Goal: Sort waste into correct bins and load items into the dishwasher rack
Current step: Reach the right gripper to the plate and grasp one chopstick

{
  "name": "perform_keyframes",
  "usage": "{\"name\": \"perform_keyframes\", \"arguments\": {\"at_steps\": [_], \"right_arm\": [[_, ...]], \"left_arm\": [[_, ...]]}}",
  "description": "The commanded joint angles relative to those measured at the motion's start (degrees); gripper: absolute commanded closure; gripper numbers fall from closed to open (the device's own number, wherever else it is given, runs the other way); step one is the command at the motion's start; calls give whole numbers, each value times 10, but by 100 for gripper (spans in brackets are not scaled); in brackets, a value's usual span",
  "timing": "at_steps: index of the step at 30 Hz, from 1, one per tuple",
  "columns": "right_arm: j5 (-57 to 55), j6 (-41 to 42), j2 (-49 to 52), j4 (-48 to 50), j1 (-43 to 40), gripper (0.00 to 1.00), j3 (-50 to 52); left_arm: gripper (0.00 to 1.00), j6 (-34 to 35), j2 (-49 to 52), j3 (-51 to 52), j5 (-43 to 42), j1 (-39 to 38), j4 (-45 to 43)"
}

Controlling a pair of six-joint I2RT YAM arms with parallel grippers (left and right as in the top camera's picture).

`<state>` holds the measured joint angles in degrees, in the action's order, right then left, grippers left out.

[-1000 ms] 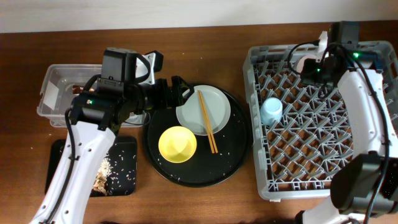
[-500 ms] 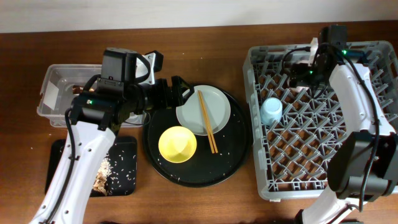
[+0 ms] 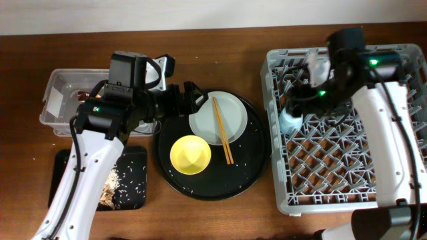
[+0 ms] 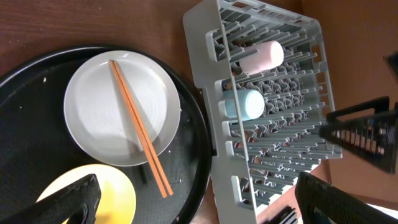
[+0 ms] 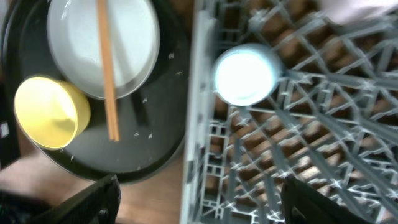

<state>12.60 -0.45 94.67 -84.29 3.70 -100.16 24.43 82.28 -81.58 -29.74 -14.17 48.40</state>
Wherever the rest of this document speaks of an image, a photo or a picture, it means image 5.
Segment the yellow plastic bowl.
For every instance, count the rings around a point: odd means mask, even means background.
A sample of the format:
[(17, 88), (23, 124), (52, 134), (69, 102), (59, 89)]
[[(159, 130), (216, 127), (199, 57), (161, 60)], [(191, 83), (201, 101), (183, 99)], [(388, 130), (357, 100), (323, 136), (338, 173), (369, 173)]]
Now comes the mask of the yellow plastic bowl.
[(49, 150), (69, 145), (91, 118), (82, 91), (71, 83), (43, 76), (30, 77), (19, 85), (14, 111), (26, 135)]

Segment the blue plastic cup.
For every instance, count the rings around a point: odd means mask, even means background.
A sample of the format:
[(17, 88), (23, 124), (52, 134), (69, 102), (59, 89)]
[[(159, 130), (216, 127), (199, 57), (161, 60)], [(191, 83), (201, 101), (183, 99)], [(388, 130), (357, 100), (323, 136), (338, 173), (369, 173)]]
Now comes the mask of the blue plastic cup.
[(213, 66), (214, 88), (225, 102), (254, 105), (268, 97), (284, 74), (284, 66), (270, 47), (247, 43), (223, 52)]

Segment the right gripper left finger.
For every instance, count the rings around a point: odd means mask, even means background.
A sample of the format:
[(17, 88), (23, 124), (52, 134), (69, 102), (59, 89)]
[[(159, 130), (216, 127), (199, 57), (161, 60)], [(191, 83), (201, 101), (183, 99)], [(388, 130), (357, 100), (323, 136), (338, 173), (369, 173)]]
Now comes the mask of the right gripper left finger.
[(107, 175), (56, 207), (30, 218), (28, 224), (115, 224), (121, 189), (115, 174)]

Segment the pink plastic cup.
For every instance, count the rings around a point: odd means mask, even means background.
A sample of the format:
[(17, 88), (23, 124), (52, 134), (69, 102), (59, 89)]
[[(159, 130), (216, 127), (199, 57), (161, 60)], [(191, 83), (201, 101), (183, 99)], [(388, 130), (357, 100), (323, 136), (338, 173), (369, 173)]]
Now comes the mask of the pink plastic cup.
[(397, 9), (397, 0), (319, 0), (320, 9), (335, 24), (379, 18)]

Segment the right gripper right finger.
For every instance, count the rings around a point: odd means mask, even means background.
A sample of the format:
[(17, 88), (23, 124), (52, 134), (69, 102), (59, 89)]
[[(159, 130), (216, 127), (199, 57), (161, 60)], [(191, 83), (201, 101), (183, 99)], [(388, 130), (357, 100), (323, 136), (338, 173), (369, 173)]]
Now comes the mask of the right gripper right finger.
[(286, 224), (369, 223), (293, 176), (284, 179), (281, 201)]

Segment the grey round plate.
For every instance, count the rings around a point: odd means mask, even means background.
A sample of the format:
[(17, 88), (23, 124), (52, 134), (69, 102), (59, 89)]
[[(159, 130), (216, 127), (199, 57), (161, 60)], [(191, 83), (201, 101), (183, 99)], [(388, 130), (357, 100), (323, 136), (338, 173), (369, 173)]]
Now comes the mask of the grey round plate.
[[(159, 54), (160, 27), (149, 0), (107, 2), (116, 97), (140, 88)], [(96, 0), (53, 0), (47, 37), (57, 67), (87, 95), (104, 99), (103, 65)]]

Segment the wooden chopstick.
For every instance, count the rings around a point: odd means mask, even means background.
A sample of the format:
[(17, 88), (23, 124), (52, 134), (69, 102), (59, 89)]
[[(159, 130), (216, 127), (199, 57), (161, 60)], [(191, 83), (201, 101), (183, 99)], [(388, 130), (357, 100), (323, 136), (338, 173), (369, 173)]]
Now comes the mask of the wooden chopstick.
[(104, 75), (106, 90), (106, 106), (109, 112), (110, 140), (119, 141), (119, 121), (114, 88), (113, 58), (111, 53), (111, 41), (108, 32), (104, 34)]
[(101, 57), (103, 62), (104, 95), (108, 134), (111, 141), (119, 141), (119, 125), (114, 89), (113, 58), (109, 34), (108, 13), (106, 0), (97, 0), (98, 27)]

